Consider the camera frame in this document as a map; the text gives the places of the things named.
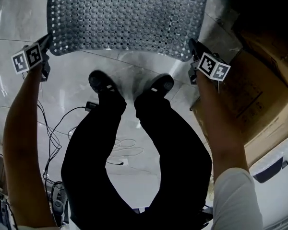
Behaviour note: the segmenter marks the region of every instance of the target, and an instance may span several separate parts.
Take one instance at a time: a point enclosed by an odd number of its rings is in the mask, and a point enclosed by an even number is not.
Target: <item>white cube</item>
[[[230,65],[217,56],[203,53],[197,69],[212,80],[223,81],[229,72]]]
[[[43,61],[39,44],[34,43],[31,46],[23,48],[12,56],[12,62],[16,74],[29,71]]]

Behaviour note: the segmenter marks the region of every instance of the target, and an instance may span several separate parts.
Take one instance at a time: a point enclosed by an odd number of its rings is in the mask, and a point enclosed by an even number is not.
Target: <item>gray textured mat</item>
[[[149,51],[188,61],[206,0],[48,0],[50,47],[59,56],[77,50]]]

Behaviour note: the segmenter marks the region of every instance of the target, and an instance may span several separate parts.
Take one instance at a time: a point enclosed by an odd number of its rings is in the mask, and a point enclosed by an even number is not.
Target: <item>sneaker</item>
[[[91,88],[98,94],[102,92],[119,93],[115,82],[104,72],[95,70],[88,77]]]
[[[161,74],[150,82],[150,87],[146,91],[152,91],[164,98],[173,88],[174,80],[169,74]]]

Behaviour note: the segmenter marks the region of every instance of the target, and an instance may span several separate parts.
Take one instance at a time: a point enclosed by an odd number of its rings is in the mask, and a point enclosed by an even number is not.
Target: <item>black pants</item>
[[[76,128],[61,170],[71,219],[82,230],[96,224],[101,224],[100,228],[120,227],[124,222],[135,221],[142,227],[150,223],[196,227],[211,174],[207,150],[168,100],[154,92],[145,92],[134,106],[136,117],[160,154],[159,192],[147,211],[136,214],[113,187],[105,164],[126,103],[114,92],[100,94],[99,106]]]

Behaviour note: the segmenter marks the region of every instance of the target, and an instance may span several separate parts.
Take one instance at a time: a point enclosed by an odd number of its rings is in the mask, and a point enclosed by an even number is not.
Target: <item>cardboard box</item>
[[[239,28],[237,34],[242,43],[288,86],[288,36],[273,30],[255,30],[250,25]]]
[[[220,97],[241,129],[250,166],[288,137],[288,88],[246,51],[232,60],[231,70],[220,83]],[[209,141],[200,100],[192,110]]]

